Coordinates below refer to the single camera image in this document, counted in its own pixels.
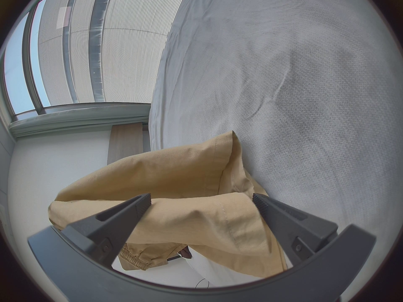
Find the mattress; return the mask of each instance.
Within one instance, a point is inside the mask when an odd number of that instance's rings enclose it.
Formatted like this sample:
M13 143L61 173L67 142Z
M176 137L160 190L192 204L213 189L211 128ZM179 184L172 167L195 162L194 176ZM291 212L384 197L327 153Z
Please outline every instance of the mattress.
M369 0L183 0L159 64L151 149L234 130L270 196L377 237L403 224L403 59Z

